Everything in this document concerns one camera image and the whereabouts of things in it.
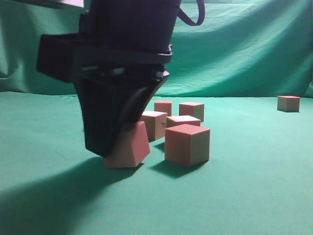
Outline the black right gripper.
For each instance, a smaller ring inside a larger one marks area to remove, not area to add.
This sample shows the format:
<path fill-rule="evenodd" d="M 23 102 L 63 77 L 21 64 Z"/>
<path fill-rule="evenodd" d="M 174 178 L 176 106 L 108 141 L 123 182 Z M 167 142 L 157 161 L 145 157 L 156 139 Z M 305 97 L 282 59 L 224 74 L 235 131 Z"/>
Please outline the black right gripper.
<path fill-rule="evenodd" d="M 72 83 L 106 63 L 167 64 L 179 7 L 178 0 L 93 0 L 78 32 L 41 36 L 37 71 Z M 76 81 L 86 149 L 109 156 L 168 77 L 95 75 Z"/>

